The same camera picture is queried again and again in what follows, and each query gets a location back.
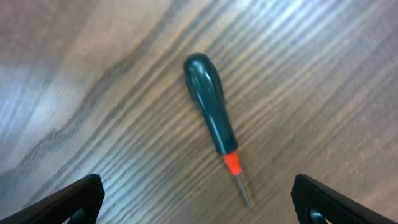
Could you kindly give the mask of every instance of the wooden surface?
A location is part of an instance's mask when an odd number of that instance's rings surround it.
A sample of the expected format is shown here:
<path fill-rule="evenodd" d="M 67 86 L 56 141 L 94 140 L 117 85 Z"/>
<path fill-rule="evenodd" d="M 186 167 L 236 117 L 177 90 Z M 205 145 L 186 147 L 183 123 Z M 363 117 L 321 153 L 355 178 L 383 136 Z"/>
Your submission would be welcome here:
<path fill-rule="evenodd" d="M 252 215 L 192 52 L 221 75 Z M 97 173 L 98 223 L 297 223 L 304 173 L 398 221 L 393 0 L 5 0 L 0 63 L 0 218 Z"/>

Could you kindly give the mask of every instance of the hand tool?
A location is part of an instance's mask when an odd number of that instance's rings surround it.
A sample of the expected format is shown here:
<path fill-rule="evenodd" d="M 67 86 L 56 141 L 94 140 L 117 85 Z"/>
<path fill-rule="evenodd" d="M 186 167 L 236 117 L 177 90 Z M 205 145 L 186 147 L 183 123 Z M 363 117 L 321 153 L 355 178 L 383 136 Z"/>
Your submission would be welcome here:
<path fill-rule="evenodd" d="M 236 177 L 243 198 L 252 212 L 250 201 L 244 190 L 240 174 L 236 141 L 225 108 L 225 98 L 221 78 L 217 69 L 205 54 L 194 53 L 184 63 L 185 83 L 188 92 L 201 111 L 217 152 L 223 157 L 230 173 Z"/>

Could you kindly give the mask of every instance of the wood grain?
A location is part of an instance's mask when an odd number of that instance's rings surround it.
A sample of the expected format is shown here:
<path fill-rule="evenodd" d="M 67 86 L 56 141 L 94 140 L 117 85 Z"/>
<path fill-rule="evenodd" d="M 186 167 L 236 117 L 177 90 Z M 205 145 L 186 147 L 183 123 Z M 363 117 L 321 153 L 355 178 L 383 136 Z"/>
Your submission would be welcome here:
<path fill-rule="evenodd" d="M 89 173 L 98 223 L 297 223 L 304 173 L 398 221 L 398 4 L 0 2 L 0 218 Z M 222 81 L 250 215 L 183 81 Z"/>

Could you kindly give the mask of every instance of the black handle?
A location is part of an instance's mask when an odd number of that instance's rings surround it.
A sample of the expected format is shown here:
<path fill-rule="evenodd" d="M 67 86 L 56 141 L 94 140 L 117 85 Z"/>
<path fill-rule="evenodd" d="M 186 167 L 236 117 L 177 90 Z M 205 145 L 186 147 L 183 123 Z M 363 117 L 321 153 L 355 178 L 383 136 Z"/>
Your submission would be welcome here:
<path fill-rule="evenodd" d="M 221 79 L 210 59 L 201 53 L 191 54 L 184 63 L 185 83 L 189 94 L 205 118 L 207 127 L 221 155 L 238 147 L 225 108 Z"/>

